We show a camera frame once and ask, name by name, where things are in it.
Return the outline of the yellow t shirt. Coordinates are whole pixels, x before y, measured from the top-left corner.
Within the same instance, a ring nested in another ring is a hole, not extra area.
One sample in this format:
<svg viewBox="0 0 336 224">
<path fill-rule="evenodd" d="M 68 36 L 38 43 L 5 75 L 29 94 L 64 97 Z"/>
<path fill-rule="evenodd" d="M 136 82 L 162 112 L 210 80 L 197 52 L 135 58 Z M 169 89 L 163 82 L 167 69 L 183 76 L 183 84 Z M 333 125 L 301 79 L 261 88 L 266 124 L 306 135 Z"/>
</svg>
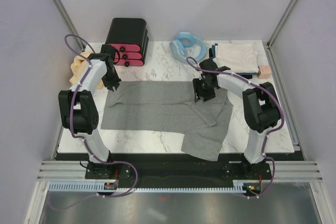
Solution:
<svg viewBox="0 0 336 224">
<path fill-rule="evenodd" d="M 82 52 L 81 53 L 84 57 L 88 58 L 91 52 Z M 73 63 L 70 66 L 70 69 L 73 73 L 73 76 L 70 78 L 71 85 L 77 83 L 80 80 L 81 75 L 83 74 L 86 68 L 87 61 L 80 57 L 79 55 L 75 56 Z M 96 89 L 101 90 L 104 87 L 102 80 L 100 80 Z"/>
</svg>

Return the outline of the grey t shirt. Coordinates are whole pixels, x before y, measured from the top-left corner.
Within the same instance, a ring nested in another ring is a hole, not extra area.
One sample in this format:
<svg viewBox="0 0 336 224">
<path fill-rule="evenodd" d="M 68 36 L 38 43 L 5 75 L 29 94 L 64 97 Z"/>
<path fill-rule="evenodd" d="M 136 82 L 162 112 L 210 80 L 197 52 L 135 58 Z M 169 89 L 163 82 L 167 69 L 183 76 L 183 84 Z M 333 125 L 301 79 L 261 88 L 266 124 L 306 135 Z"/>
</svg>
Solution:
<svg viewBox="0 0 336 224">
<path fill-rule="evenodd" d="M 107 94 L 101 127 L 181 133 L 182 152 L 214 162 L 232 110 L 226 89 L 215 90 L 209 101 L 195 101 L 188 81 L 123 81 L 116 92 Z"/>
</svg>

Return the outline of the black pink drawer box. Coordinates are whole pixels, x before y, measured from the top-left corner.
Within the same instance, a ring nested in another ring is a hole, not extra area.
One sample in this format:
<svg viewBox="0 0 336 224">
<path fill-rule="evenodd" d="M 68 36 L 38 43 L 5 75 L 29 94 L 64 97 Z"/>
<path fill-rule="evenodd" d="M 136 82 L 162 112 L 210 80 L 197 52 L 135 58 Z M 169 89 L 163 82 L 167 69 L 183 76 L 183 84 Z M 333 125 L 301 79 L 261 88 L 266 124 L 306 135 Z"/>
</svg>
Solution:
<svg viewBox="0 0 336 224">
<path fill-rule="evenodd" d="M 149 37 L 146 21 L 142 18 L 114 18 L 106 44 L 116 50 L 114 63 L 118 66 L 141 67 L 145 64 Z"/>
</svg>

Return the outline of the light blue headphones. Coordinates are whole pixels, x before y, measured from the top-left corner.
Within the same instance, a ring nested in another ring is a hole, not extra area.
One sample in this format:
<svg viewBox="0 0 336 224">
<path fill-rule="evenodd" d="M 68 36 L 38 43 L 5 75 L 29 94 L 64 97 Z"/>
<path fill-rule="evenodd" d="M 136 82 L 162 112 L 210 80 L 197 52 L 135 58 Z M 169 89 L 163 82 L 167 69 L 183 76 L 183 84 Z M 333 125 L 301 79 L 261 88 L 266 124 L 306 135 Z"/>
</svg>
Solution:
<svg viewBox="0 0 336 224">
<path fill-rule="evenodd" d="M 196 47 L 198 47 L 200 51 L 197 56 L 194 56 L 194 59 L 199 62 L 206 54 L 206 46 L 197 36 L 190 32 L 182 31 L 169 43 L 172 57 L 182 63 L 187 63 L 186 59 L 190 57 L 192 48 Z"/>
</svg>

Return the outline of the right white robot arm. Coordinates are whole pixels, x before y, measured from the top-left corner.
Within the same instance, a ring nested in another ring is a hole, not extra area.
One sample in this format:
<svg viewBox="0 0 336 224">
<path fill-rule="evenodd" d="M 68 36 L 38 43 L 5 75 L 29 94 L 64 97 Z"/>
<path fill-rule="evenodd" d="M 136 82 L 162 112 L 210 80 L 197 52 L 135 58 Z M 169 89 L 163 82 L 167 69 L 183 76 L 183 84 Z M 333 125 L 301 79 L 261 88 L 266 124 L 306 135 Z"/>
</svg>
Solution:
<svg viewBox="0 0 336 224">
<path fill-rule="evenodd" d="M 201 72 L 201 77 L 192 81 L 195 102 L 215 98 L 215 91 L 220 88 L 242 99 L 244 118 L 250 130 L 240 172 L 245 178 L 254 178 L 266 166 L 269 134 L 281 129 L 285 122 L 274 86 L 270 82 L 256 84 L 232 72 L 229 67 L 218 67 L 213 59 L 196 65 L 192 65 L 192 61 L 196 60 L 187 57 L 187 63 Z"/>
</svg>

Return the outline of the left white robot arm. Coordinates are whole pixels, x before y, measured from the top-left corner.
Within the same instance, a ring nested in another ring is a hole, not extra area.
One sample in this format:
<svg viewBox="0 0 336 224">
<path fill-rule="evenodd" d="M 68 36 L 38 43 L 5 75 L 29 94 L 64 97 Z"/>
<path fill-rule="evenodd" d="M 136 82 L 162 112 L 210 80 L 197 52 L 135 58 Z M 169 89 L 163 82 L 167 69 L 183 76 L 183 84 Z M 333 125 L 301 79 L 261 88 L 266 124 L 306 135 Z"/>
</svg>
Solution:
<svg viewBox="0 0 336 224">
<path fill-rule="evenodd" d="M 73 138 L 78 138 L 88 152 L 86 179 L 117 178 L 115 165 L 109 162 L 110 151 L 104 145 L 98 131 L 99 113 L 93 94 L 99 84 L 110 91 L 117 91 L 121 79 L 114 67 L 118 50 L 104 44 L 99 53 L 85 57 L 86 67 L 80 79 L 69 89 L 58 94 L 61 122 Z"/>
</svg>

